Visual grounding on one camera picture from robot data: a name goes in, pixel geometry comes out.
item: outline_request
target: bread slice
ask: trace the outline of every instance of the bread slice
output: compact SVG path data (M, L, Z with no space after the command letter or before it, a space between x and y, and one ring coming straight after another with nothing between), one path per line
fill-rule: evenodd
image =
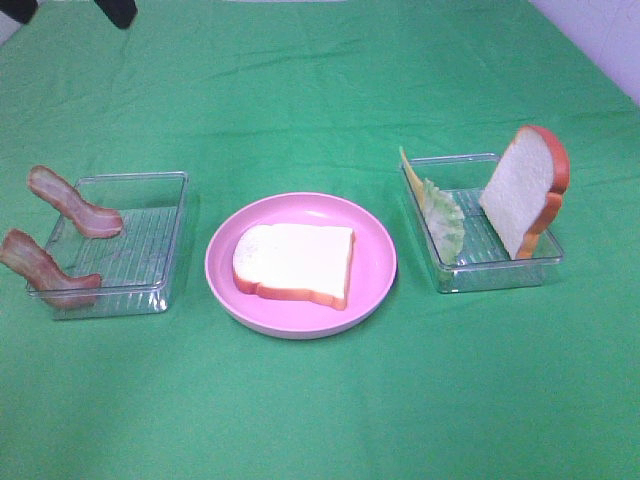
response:
M255 225L233 253L233 279L247 294L347 307L355 234L349 227Z
M544 127L520 128L479 199L511 259L533 256L568 186L562 143Z

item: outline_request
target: green tablecloth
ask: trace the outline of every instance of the green tablecloth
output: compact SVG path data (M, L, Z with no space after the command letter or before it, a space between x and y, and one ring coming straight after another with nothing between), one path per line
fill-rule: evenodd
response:
M55 322L0 268L0 477L640 475L640 114L534 7L138 7L120 31L93 2L48 2L0 49L0 231L51 231L36 163L185 170L186 284L160 315ZM501 152L525 123L572 161L558 280L436 293L398 146ZM255 333L205 280L217 227L286 191L348 198L395 241L390 294L340 335Z

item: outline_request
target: bacon strip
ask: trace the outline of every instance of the bacon strip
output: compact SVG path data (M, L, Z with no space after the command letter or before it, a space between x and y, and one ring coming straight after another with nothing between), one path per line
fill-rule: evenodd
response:
M51 255L29 235L12 229L0 247L0 262L26 278L36 290L75 290L98 288L102 283L99 274L70 277L55 263ZM57 308L75 308L95 303L95 295L68 297L45 297L44 300Z
M27 177L33 193L49 202L69 218L78 231L88 238L109 238L120 233L122 217L113 208L93 205L50 168L36 165Z

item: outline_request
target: pink plate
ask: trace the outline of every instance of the pink plate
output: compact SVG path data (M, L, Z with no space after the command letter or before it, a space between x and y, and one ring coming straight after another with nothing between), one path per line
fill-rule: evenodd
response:
M268 300L240 292L233 282L233 251L240 236L257 224L306 223L354 229L347 308L307 301ZM362 207L323 193L285 193L258 200L229 217L213 235L204 269L224 308L258 332L281 338L319 338L364 320L387 295L396 274L396 250L384 226Z

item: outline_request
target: transparent tray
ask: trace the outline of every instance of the transparent tray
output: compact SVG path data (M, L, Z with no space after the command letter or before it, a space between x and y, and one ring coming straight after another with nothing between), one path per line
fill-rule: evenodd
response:
M414 230L426 248L422 249L436 289L442 293L538 286L547 282L549 267L563 259L558 241L547 229L540 235L533 258L511 260L502 241L478 204L478 198L496 168L499 155L482 153L447 157L415 158L409 161L419 178L429 178L441 190L450 192L465 215L464 245L455 264L445 264L433 242L418 202L409 186L407 200Z
M188 180L185 172L98 175L78 180L75 188L86 200L119 210L124 228L112 238L89 239L60 216L45 249L68 275L100 273L102 285L38 291L27 284L27 293L43 300L95 297L86 307L51 307L55 319L165 311L174 293Z

